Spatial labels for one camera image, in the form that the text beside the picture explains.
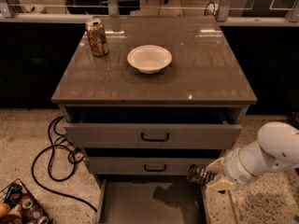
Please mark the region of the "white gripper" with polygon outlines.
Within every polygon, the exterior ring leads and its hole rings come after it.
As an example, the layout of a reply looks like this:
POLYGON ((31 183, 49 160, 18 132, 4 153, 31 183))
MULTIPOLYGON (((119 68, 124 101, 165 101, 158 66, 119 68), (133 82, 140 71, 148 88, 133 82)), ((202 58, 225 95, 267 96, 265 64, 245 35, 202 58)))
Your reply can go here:
POLYGON ((230 150, 226 153, 224 158, 220 157, 206 167, 206 170, 213 174, 223 171, 231 180, 224 177, 213 179, 206 185, 208 189, 213 191, 229 190, 234 187, 235 183, 246 185, 256 179, 256 177, 249 173, 243 166, 239 158, 239 151, 239 148, 230 150))

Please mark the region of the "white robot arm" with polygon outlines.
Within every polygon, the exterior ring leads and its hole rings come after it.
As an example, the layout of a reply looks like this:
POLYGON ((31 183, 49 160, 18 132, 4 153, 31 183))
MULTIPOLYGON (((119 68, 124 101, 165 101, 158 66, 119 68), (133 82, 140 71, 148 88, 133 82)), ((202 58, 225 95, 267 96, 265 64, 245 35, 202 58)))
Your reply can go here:
POLYGON ((259 175, 276 173, 299 165, 299 131, 283 122, 269 122, 257 138, 245 147, 229 150, 206 168, 216 173, 206 187, 213 191, 247 185, 259 175))

